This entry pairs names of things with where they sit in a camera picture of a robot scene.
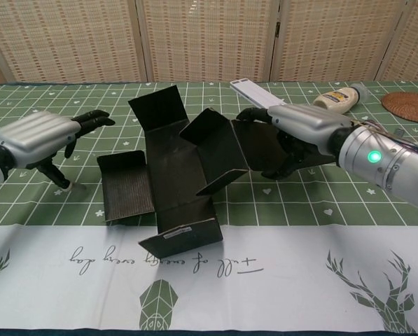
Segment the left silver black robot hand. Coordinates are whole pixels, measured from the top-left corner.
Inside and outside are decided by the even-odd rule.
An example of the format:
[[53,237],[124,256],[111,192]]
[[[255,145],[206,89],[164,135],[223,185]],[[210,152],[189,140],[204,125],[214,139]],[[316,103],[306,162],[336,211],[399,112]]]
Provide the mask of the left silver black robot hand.
[[40,111],[0,128],[0,183],[12,169],[37,169],[63,190],[71,181],[53,164],[57,152],[71,157],[76,141],[98,127],[114,125],[109,113],[93,110],[74,118]]

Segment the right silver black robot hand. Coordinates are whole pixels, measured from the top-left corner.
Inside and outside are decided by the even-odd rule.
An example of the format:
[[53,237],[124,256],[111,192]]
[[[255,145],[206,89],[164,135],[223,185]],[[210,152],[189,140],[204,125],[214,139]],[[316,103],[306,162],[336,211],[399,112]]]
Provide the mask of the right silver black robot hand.
[[354,128],[350,117],[306,104],[246,108],[236,119],[259,120],[278,129],[277,141],[287,157],[278,168],[262,172],[262,176],[273,180],[291,175],[306,160],[313,165],[323,164],[326,157],[337,160],[342,143]]

